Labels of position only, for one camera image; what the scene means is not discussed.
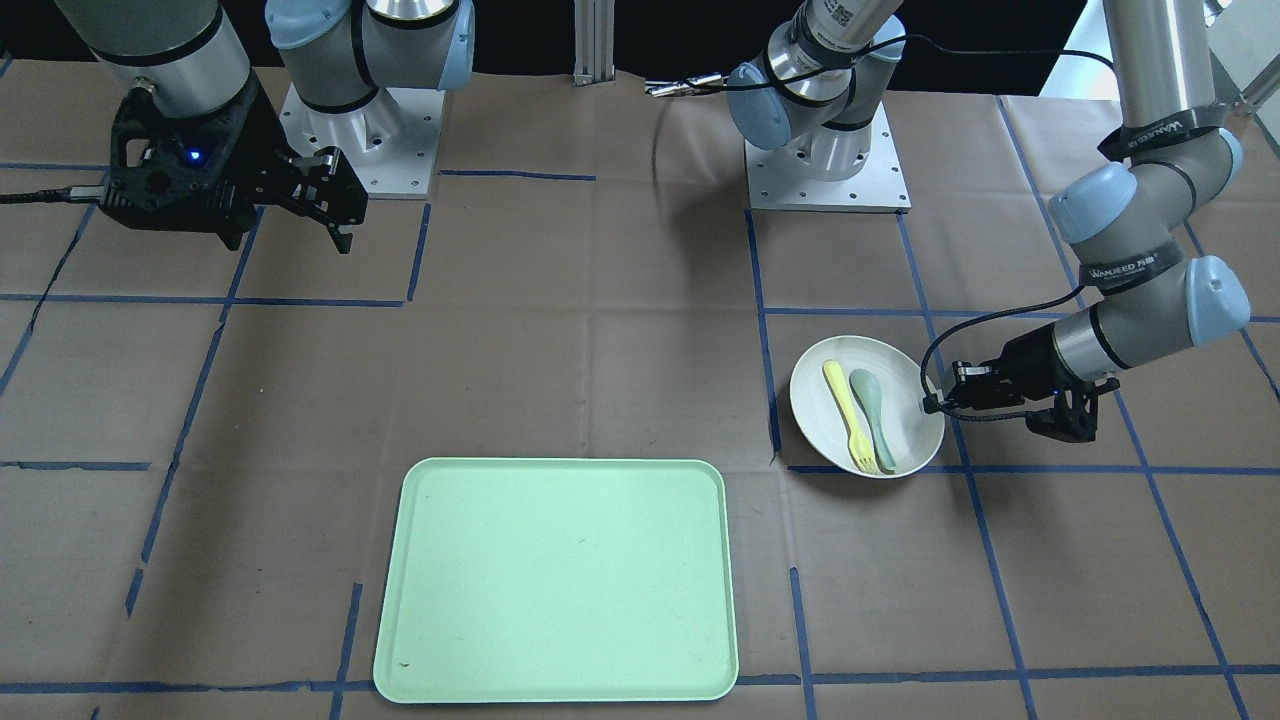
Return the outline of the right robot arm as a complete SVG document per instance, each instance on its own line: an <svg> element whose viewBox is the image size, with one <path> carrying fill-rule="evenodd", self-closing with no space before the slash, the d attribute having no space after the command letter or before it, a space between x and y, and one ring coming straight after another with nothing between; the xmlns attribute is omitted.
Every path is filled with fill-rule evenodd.
<svg viewBox="0 0 1280 720"><path fill-rule="evenodd" d="M102 183L67 193L137 231L215 234L229 250L279 206L351 251L369 196L346 154L297 152L218 1L61 1L123 99Z"/></svg>

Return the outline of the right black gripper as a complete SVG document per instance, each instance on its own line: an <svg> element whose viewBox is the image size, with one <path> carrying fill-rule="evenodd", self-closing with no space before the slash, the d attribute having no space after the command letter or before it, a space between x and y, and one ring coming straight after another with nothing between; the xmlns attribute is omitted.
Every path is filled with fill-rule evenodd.
<svg viewBox="0 0 1280 720"><path fill-rule="evenodd" d="M346 155L326 146L292 149L260 81L248 79L210 113L165 117L159 90L137 79L111 124L101 210L123 225L253 225L259 205L284 208L324 225L349 254L369 193ZM219 229L229 251L250 232Z"/></svg>

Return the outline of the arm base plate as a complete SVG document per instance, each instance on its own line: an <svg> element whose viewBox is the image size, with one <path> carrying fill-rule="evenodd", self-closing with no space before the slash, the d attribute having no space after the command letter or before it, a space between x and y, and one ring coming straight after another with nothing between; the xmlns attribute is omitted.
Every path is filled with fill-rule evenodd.
<svg viewBox="0 0 1280 720"><path fill-rule="evenodd" d="M820 127L782 149L746 142L750 208L902 214L913 200L883 105L855 131Z"/></svg>
<svg viewBox="0 0 1280 720"><path fill-rule="evenodd" d="M340 149L370 199L426 200L447 100L448 92L439 90L383 88L364 108L324 114L306 106L291 86L280 122L300 154Z"/></svg>

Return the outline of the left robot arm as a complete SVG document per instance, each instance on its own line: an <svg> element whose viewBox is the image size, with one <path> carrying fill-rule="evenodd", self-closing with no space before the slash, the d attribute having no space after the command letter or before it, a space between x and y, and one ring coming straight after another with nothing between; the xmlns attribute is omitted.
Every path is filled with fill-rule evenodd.
<svg viewBox="0 0 1280 720"><path fill-rule="evenodd" d="M1021 420L1051 439L1096 438L1100 397L1121 372L1216 342L1251 319L1220 258L1188 258L1174 229L1216 199L1244 152L1219 100L1199 1L1103 5L1123 120L1106 163L1050 200L1079 263L1076 290L1100 301L1010 340L988 361L955 361L922 407L961 421Z"/></svg>

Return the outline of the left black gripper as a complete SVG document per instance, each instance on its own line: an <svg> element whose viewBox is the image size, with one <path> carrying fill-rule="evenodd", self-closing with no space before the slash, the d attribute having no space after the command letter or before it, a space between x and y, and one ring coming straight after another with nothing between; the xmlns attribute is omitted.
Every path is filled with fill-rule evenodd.
<svg viewBox="0 0 1280 720"><path fill-rule="evenodd" d="M925 414L955 414L957 410L998 410L1019 407L1028 401L1050 398L1046 409L1007 413L1007 419L1023 419L1028 430L1066 443L1096 439L1098 397L1120 387L1115 378L1082 380L1059 356L1052 325L1009 341L1001 355L982 365L952 364L954 386L950 400L925 396Z"/></svg>

